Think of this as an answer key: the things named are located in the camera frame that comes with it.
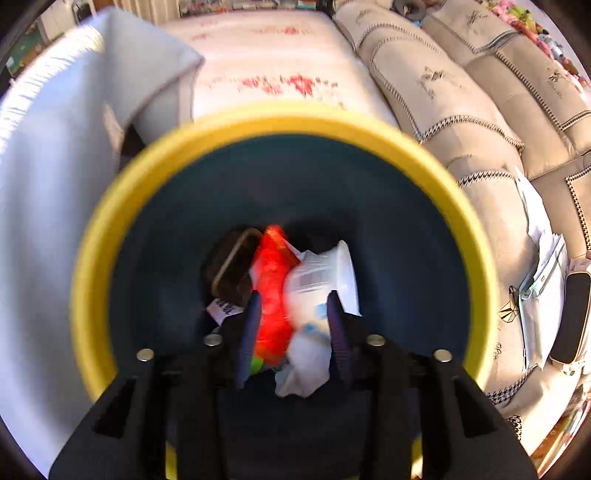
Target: metal screw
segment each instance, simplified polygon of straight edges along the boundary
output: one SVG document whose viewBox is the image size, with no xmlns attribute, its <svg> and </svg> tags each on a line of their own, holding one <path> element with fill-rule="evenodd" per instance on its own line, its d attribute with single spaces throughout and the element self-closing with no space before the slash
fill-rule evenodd
<svg viewBox="0 0 591 480">
<path fill-rule="evenodd" d="M 222 344 L 222 335 L 219 333 L 210 333 L 203 338 L 203 343 L 207 346 L 218 346 Z"/>
<path fill-rule="evenodd" d="M 433 356 L 435 357 L 435 360 L 439 360 L 440 362 L 450 362 L 452 361 L 452 353 L 448 350 L 445 350 L 444 348 L 440 348 L 439 350 L 435 350 L 433 352 Z"/>
<path fill-rule="evenodd" d="M 154 351 L 150 348 L 142 348 L 135 356 L 140 362 L 149 362 L 154 358 Z"/>
<path fill-rule="evenodd" d="M 371 346 L 384 346 L 386 345 L 386 339 L 381 335 L 376 335 L 375 333 L 372 335 L 368 335 L 365 339 L 368 345 Z"/>
</svg>

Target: trash bin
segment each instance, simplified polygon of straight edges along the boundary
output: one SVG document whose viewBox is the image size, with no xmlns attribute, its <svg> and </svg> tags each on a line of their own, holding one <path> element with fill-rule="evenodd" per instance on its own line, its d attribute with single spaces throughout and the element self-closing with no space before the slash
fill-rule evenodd
<svg viewBox="0 0 591 480">
<path fill-rule="evenodd" d="M 166 135 L 106 192 L 72 291 L 74 350 L 91 397 L 137 350 L 179 353 L 206 332 L 211 298 L 200 275 L 207 254 L 233 228 L 269 224 L 281 225 L 300 250 L 322 252 L 345 240 L 370 328 L 409 351 L 446 348 L 484 385 L 496 332 L 495 271 L 454 179 L 381 121 L 273 103 Z M 218 402 L 231 478 L 357 473 L 366 393 L 331 380 L 308 399 L 278 398 L 270 372 Z M 412 417 L 418 437 L 418 411 Z M 173 477 L 172 455 L 167 469 Z"/>
</svg>

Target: sofa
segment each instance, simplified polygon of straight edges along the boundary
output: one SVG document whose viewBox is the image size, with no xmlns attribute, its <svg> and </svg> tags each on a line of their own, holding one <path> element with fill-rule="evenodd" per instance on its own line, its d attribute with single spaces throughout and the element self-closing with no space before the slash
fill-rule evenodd
<svg viewBox="0 0 591 480">
<path fill-rule="evenodd" d="M 552 364 L 524 368 L 513 292 L 538 252 L 515 169 L 543 198 L 569 256 L 584 257 L 591 249 L 591 111 L 554 61 L 474 0 L 428 9 L 422 28 L 366 1 L 344 4 L 334 20 L 400 128 L 457 178 L 484 225 L 500 298 L 486 392 L 531 454 L 562 415 L 579 374 Z"/>
</svg>

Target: white plastic container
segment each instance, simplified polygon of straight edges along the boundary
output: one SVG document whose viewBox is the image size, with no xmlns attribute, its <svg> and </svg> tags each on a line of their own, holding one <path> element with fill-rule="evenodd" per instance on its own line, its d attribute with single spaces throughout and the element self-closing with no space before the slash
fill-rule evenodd
<svg viewBox="0 0 591 480">
<path fill-rule="evenodd" d="M 355 271 L 349 247 L 342 240 L 320 255 L 306 252 L 285 279 L 284 295 L 295 330 L 330 337 L 326 300 L 336 290 L 347 313 L 359 315 Z"/>
</svg>

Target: barcode label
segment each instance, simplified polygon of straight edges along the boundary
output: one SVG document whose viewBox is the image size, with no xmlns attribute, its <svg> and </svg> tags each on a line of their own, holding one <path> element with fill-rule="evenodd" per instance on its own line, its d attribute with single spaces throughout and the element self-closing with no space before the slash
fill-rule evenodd
<svg viewBox="0 0 591 480">
<path fill-rule="evenodd" d="M 322 285 L 329 282 L 330 270 L 314 270 L 303 274 L 298 278 L 297 288 L 306 288 L 314 285 Z"/>
<path fill-rule="evenodd" d="M 224 318 L 229 317 L 230 315 L 236 315 L 237 313 L 242 313 L 244 311 L 243 308 L 237 307 L 232 303 L 220 299 L 215 299 L 213 302 L 211 302 L 206 310 L 218 325 L 222 324 Z"/>
</svg>

